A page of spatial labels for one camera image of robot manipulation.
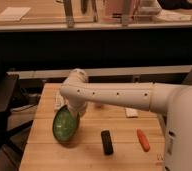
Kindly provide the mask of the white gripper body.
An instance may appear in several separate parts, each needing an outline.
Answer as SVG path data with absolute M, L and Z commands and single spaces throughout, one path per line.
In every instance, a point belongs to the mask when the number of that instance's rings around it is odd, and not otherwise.
M 86 113 L 87 103 L 83 101 L 68 101 L 67 107 L 74 118 L 82 117 Z

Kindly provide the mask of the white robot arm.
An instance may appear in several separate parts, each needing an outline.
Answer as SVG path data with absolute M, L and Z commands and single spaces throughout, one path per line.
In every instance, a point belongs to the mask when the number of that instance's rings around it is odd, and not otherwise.
M 75 115 L 88 101 L 165 115 L 163 171 L 192 171 L 192 85 L 90 83 L 84 70 L 74 69 L 60 93 Z

